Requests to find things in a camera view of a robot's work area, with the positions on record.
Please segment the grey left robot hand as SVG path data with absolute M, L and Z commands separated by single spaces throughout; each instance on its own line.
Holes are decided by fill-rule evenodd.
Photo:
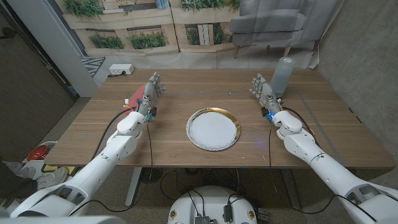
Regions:
M 160 95 L 166 90 L 160 74 L 155 72 L 144 85 L 143 94 L 136 111 L 148 118 L 152 109 L 156 107 Z

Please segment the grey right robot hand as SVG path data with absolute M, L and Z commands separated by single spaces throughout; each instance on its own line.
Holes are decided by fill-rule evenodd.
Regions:
M 262 115 L 268 120 L 281 111 L 271 85 L 260 73 L 252 79 L 252 88 L 249 91 L 259 100 Z

